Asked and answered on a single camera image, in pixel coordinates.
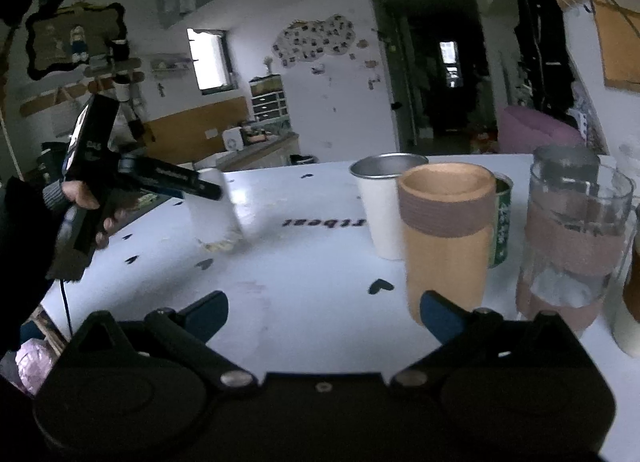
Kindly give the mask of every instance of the wooden cup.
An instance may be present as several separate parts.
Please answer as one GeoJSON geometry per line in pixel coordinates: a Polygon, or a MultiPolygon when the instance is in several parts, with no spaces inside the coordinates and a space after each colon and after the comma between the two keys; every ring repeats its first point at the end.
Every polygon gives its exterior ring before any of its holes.
{"type": "Polygon", "coordinates": [[[398,181],[409,311],[434,290],[472,310],[482,302],[495,212],[495,177],[472,164],[416,167],[398,181]]]}

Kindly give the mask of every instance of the white tabletop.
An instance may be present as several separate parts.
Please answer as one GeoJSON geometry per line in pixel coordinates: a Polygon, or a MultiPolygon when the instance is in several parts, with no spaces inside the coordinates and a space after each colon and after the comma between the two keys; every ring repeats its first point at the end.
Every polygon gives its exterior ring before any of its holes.
{"type": "MultiPolygon", "coordinates": [[[[430,160],[475,163],[513,180],[509,255],[490,270],[482,302],[513,319],[531,155],[430,160]]],[[[221,290],[229,299],[229,317],[208,345],[259,378],[266,372],[381,372],[388,379],[439,343],[409,317],[403,263],[378,258],[366,227],[340,226],[342,220],[364,218],[349,165],[227,174],[248,242],[232,253],[205,251],[193,237],[185,204],[169,200],[114,235],[82,280],[65,285],[72,323],[78,327],[98,309],[119,320],[140,319],[158,307],[180,309],[221,290]],[[340,222],[333,229],[282,226],[296,219],[340,222]],[[209,268],[196,266],[208,258],[209,268]],[[396,289],[368,294],[377,278],[396,289]]],[[[615,297],[610,300],[607,305],[615,305],[615,297]]],[[[57,284],[43,306],[66,333],[57,284]]],[[[616,395],[616,421],[602,455],[609,462],[640,462],[640,360],[618,348],[603,316],[581,341],[616,395]]]]}

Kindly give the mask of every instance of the pink sofa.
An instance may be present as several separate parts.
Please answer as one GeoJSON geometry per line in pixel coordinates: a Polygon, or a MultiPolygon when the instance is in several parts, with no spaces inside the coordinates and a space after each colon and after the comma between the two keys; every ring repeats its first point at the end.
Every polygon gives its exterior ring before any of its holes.
{"type": "Polygon", "coordinates": [[[535,109],[508,106],[497,122],[500,153],[533,153],[546,144],[584,145],[577,129],[535,109]]]}

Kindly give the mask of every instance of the person's hand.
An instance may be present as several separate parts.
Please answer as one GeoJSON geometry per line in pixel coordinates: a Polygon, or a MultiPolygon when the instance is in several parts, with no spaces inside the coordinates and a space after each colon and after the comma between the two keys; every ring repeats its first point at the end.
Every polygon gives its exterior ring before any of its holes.
{"type": "MultiPolygon", "coordinates": [[[[100,207],[98,200],[95,199],[89,187],[84,182],[78,180],[71,180],[69,182],[62,182],[62,192],[66,196],[66,199],[70,202],[78,204],[78,206],[84,209],[97,209],[100,207]]],[[[98,249],[104,249],[109,244],[109,236],[113,234],[113,230],[116,228],[118,222],[121,222],[127,216],[127,210],[125,208],[118,209],[112,217],[106,218],[103,223],[105,232],[99,232],[95,235],[95,242],[98,249]]]]}

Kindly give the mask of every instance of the clear glass tumbler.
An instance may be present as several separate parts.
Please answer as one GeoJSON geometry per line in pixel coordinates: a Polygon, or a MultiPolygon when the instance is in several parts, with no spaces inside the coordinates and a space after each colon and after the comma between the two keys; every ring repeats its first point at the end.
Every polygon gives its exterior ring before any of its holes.
{"type": "Polygon", "coordinates": [[[576,333],[593,323],[628,251],[633,189],[608,166],[568,175],[533,164],[516,295],[525,318],[556,311],[576,333]]]}

